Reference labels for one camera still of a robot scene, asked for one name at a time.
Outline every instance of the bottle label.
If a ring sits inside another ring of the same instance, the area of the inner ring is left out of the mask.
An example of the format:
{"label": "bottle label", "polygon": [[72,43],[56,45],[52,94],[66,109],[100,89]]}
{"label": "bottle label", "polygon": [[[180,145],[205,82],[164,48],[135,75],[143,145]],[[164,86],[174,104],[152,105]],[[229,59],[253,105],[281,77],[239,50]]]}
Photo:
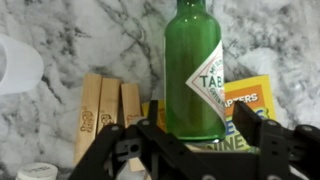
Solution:
{"label": "bottle label", "polygon": [[186,84],[202,97],[225,119],[223,50],[220,41],[216,49],[186,81]]}

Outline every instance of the tabasco bottle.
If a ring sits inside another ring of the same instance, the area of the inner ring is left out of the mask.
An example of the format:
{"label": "tabasco bottle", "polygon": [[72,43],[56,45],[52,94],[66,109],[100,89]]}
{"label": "tabasco bottle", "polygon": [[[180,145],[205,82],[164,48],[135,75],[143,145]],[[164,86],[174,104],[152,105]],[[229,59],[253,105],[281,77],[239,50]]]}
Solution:
{"label": "tabasco bottle", "polygon": [[177,0],[165,31],[166,126],[185,141],[225,137],[220,26],[205,0]]}

